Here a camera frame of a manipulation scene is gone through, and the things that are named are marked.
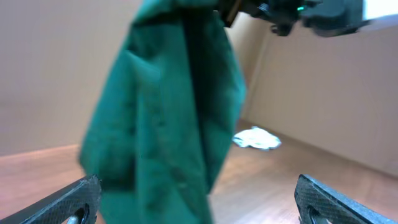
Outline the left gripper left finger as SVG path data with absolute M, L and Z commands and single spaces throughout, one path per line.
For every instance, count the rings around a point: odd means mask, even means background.
M 1 220 L 2 224 L 95 223 L 101 200 L 101 181 L 83 177 L 38 202 Z

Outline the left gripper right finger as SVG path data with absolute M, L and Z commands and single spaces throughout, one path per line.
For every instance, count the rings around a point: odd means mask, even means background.
M 309 175 L 294 192 L 300 224 L 397 224 Z

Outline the light blue striped cloth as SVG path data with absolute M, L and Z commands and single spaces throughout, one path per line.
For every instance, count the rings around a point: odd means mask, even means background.
M 276 149 L 282 144 L 277 136 L 257 126 L 238 132 L 232 141 L 239 147 L 252 147 L 262 151 Z

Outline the dark green shorts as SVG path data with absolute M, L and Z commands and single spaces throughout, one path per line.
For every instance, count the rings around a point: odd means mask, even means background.
M 207 224 L 244 101 L 216 1 L 144 1 L 80 151 L 106 223 Z

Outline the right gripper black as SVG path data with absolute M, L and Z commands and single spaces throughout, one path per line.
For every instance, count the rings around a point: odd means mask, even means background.
M 364 2 L 358 0 L 219 0 L 215 7 L 225 27 L 238 13 L 271 23 L 271 32 L 286 37 L 296 22 L 320 37 L 357 32 L 364 26 Z

